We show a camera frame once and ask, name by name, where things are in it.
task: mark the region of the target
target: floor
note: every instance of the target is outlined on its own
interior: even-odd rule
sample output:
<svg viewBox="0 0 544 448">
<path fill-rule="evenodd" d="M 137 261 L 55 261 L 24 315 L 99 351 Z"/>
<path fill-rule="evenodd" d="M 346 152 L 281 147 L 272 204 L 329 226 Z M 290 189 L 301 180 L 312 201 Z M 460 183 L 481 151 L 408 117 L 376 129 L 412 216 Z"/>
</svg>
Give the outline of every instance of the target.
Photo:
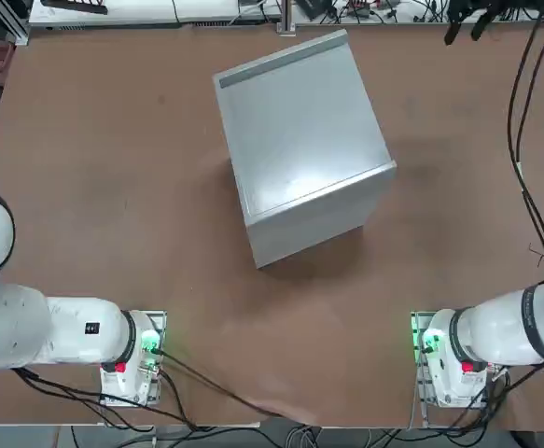
<svg viewBox="0 0 544 448">
<path fill-rule="evenodd" d="M 294 422 L 283 419 L 273 419 L 265 422 L 261 429 L 270 436 L 279 445 L 285 446 L 286 435 L 289 430 L 295 426 Z M 174 434 L 185 434 L 182 427 L 157 427 L 153 430 L 158 434 L 159 439 L 172 439 Z M 143 434 L 131 433 L 130 431 L 120 431 L 105 427 L 75 427 L 77 436 L 78 448 L 116 448 L 120 443 L 128 441 Z M 371 431 L 372 439 L 375 441 L 382 436 L 380 429 Z M 410 431 L 406 435 L 401 434 L 401 437 L 414 438 L 423 434 L 421 431 Z M 321 448 L 328 447 L 364 447 L 367 446 L 369 432 L 366 429 L 324 429 L 318 439 L 318 445 Z M 526 447 L 544 447 L 544 437 L 542 434 L 524 433 L 529 442 Z M 468 441 L 462 439 L 461 442 L 470 442 L 474 439 L 474 435 L 468 437 Z M 158 448 L 167 448 L 172 441 L 160 441 L 157 444 Z M 302 446 L 306 446 L 307 441 L 302 442 Z M 429 441 L 405 442 L 393 441 L 390 443 L 390 448 L 403 448 L 412 446 L 420 448 L 448 448 L 454 447 L 445 438 L 437 438 Z M 0 427 L 0 448 L 76 448 L 70 427 Z M 152 441 L 143 441 L 132 445 L 135 448 L 151 448 Z M 215 438 L 194 441 L 190 444 L 190 448 L 200 447 L 252 447 L 252 448 L 267 448 L 271 445 L 261 438 L 259 434 L 253 432 L 231 432 L 216 436 Z M 295 437 L 292 440 L 291 446 L 287 448 L 300 447 L 301 440 Z M 476 445 L 483 448 L 517 448 L 519 445 L 514 441 L 507 431 L 490 431 L 484 439 Z"/>
</svg>

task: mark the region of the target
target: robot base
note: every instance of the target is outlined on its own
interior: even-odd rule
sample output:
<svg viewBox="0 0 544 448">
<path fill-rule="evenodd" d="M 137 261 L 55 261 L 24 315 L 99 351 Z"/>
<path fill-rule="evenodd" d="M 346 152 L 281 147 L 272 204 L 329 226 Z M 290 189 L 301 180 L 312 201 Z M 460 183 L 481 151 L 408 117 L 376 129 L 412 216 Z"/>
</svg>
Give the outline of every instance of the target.
<svg viewBox="0 0 544 448">
<path fill-rule="evenodd" d="M 435 313 L 428 328 L 420 334 L 419 346 L 435 389 L 436 404 L 447 408 L 466 408 L 485 388 L 487 369 L 472 371 L 454 355 L 449 337 L 453 314 L 453 310 L 447 309 Z M 481 406 L 481 399 L 473 404 L 473 407 Z"/>
<path fill-rule="evenodd" d="M 142 405 L 160 402 L 160 356 L 148 348 L 161 349 L 165 339 L 165 311 L 130 311 L 136 326 L 136 341 L 131 359 L 124 365 L 116 365 L 114 371 L 100 367 L 102 393 L 129 399 Z M 102 399 L 106 406 L 132 407 L 116 399 Z"/>
</svg>

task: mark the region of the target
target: table surface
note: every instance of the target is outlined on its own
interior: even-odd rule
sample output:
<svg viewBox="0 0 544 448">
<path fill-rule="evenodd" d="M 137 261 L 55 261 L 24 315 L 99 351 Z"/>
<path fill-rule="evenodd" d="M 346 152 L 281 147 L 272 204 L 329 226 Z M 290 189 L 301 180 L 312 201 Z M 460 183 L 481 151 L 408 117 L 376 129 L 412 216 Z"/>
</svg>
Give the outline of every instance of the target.
<svg viewBox="0 0 544 448">
<path fill-rule="evenodd" d="M 296 420 L 408 425 L 410 312 L 473 305 L 544 279 L 505 132 L 528 32 L 496 26 L 474 43 L 463 29 L 446 48 L 443 27 L 350 30 L 396 179 L 364 228 L 258 271 L 212 75 L 327 31 L 96 31 L 18 48 L 0 105 L 0 194 L 18 239 L 1 279 L 167 310 L 169 351 Z M 331 103 L 340 86 L 319 94 Z M 524 145 L 544 216 L 544 64 Z M 99 387 L 95 367 L 38 370 Z M 171 372 L 198 422 L 259 420 Z M 168 391 L 161 407 L 175 409 Z M 455 416 L 438 414 L 443 423 Z M 95 421 L 0 371 L 0 423 Z M 499 424 L 544 429 L 544 373 L 511 394 Z"/>
</svg>

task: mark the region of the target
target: green led light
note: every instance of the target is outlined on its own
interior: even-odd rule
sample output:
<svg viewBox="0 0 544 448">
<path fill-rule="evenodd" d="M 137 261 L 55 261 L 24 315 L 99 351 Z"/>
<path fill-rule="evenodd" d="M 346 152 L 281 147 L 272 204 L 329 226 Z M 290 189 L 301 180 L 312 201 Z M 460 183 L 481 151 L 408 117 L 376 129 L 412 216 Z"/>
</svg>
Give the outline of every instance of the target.
<svg viewBox="0 0 544 448">
<path fill-rule="evenodd" d="M 148 329 L 141 333 L 141 346 L 147 350 L 152 351 L 160 346 L 160 335 L 154 329 Z"/>
</svg>

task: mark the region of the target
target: small black label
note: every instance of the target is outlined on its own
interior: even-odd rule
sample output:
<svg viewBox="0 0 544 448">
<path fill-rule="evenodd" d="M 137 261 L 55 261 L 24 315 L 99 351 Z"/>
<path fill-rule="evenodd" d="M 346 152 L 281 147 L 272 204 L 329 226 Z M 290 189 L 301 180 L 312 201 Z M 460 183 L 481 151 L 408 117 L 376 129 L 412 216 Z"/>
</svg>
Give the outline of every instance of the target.
<svg viewBox="0 0 544 448">
<path fill-rule="evenodd" d="M 87 322 L 85 324 L 85 334 L 99 334 L 100 323 L 99 322 Z"/>
</svg>

